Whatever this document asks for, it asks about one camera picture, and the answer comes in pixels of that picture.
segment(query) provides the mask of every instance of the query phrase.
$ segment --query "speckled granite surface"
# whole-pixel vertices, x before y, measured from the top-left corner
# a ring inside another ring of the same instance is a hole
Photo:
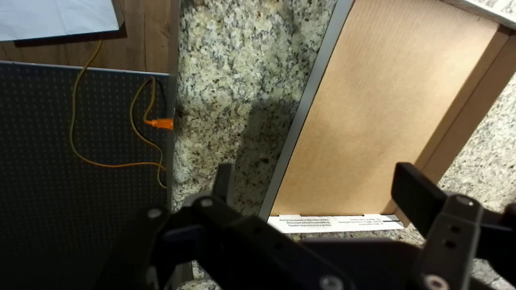
[[[211,186],[219,162],[235,162],[232,204],[256,212],[335,0],[184,1],[181,33],[181,132],[174,198]],[[516,78],[502,93],[440,186],[500,211],[516,201]],[[295,238],[390,236],[421,244],[408,227],[392,232]],[[484,262],[474,275],[511,288]],[[208,278],[184,288],[214,288]]]

